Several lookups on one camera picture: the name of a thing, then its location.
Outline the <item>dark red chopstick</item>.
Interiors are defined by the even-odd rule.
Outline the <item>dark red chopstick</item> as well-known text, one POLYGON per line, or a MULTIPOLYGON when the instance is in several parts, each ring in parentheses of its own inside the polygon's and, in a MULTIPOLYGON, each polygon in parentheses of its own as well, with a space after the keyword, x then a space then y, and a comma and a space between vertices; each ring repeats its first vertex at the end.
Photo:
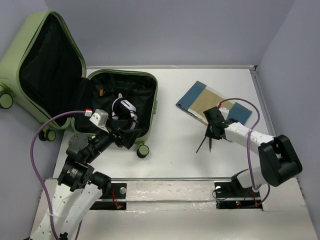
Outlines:
POLYGON ((209 152, 212 150, 212 138, 209 138, 209 152))

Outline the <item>black chopstick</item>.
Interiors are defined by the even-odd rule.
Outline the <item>black chopstick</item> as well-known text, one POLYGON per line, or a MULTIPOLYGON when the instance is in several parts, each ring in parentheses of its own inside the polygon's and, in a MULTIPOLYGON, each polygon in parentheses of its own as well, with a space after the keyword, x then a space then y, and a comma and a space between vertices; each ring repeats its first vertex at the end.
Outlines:
POLYGON ((200 150, 200 148, 202 147, 203 143, 205 142, 206 138, 207 138, 207 137, 204 136, 203 140, 201 141, 200 145, 198 146, 198 148, 197 148, 197 150, 196 150, 196 153, 199 152, 199 150, 200 150))

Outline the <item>black white headphones with cable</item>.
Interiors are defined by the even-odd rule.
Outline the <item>black white headphones with cable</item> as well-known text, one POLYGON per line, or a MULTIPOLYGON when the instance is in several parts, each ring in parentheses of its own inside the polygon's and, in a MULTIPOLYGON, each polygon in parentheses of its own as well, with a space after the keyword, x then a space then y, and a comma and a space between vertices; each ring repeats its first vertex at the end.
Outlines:
POLYGON ((118 97, 113 101, 111 110, 113 120, 118 120, 119 118, 131 120, 128 129, 133 130, 136 128, 136 125, 138 124, 137 109, 132 103, 124 98, 121 93, 119 93, 118 97))

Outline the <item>blue tan cloth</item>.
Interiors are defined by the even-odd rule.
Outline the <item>blue tan cloth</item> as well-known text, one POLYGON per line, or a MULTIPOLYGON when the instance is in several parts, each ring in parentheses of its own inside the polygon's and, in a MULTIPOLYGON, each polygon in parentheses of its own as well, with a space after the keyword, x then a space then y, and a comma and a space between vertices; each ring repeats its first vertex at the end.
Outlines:
POLYGON ((235 119, 244 125, 252 115, 252 111, 233 100, 223 102, 225 99, 227 99, 227 97, 223 96, 220 92, 200 81, 196 81, 182 98, 178 100, 176 106, 183 112, 207 125, 208 122, 204 111, 217 107, 219 103, 222 103, 223 107, 229 109, 227 119, 235 119))

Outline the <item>green hard-shell suitcase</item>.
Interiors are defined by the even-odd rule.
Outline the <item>green hard-shell suitcase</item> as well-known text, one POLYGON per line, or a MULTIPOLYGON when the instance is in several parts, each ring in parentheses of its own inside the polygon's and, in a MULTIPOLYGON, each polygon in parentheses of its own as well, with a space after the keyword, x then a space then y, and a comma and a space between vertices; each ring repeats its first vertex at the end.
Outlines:
POLYGON ((98 129, 80 115, 64 112, 101 109, 112 118, 112 103, 121 93, 136 107, 141 129, 137 155, 145 158, 157 108, 158 81, 148 72, 100 69, 87 73, 84 57, 62 16, 53 10, 27 17, 0 62, 0 106, 19 104, 40 123, 52 120, 37 137, 53 141, 56 130, 72 128, 93 136, 98 129))

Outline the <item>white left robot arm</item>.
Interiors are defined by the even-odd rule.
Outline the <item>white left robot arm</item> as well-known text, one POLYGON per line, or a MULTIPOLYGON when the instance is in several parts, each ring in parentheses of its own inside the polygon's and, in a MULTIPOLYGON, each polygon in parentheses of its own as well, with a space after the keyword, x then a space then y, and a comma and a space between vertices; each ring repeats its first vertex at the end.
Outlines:
POLYGON ((126 129, 127 121, 101 121, 92 117, 100 131, 88 137, 74 134, 68 142, 67 158, 57 178, 53 196, 43 187, 48 209, 31 240, 70 240, 77 238, 82 220, 99 198, 110 194, 112 180, 90 165, 111 144, 130 149, 141 133, 134 127, 126 129))

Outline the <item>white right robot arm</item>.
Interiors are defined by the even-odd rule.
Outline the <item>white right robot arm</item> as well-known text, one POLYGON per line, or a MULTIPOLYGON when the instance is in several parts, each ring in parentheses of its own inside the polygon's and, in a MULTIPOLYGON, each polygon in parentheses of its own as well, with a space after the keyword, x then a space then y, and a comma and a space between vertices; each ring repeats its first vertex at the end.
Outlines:
POLYGON ((248 168, 233 175, 221 192, 242 196, 252 187, 278 187, 302 172, 303 166, 287 136, 266 135, 233 118, 225 119, 216 106, 203 113, 208 122, 207 138, 237 143, 247 151, 248 168))

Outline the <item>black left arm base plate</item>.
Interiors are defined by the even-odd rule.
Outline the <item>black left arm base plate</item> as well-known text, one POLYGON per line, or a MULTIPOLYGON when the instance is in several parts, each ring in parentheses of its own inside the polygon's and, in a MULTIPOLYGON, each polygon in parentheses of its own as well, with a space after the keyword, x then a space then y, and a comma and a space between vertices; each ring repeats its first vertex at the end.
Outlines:
POLYGON ((112 182, 111 188, 104 193, 90 208, 95 211, 124 211, 127 209, 127 183, 112 182))

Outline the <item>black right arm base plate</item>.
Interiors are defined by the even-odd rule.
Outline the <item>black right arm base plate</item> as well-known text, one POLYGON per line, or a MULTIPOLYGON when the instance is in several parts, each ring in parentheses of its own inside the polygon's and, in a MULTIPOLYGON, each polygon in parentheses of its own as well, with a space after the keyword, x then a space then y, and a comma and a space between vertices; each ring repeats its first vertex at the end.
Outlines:
POLYGON ((218 181, 214 183, 212 197, 216 201, 217 210, 262 210, 262 197, 260 192, 254 192, 251 188, 239 190, 228 189, 230 182, 218 181))

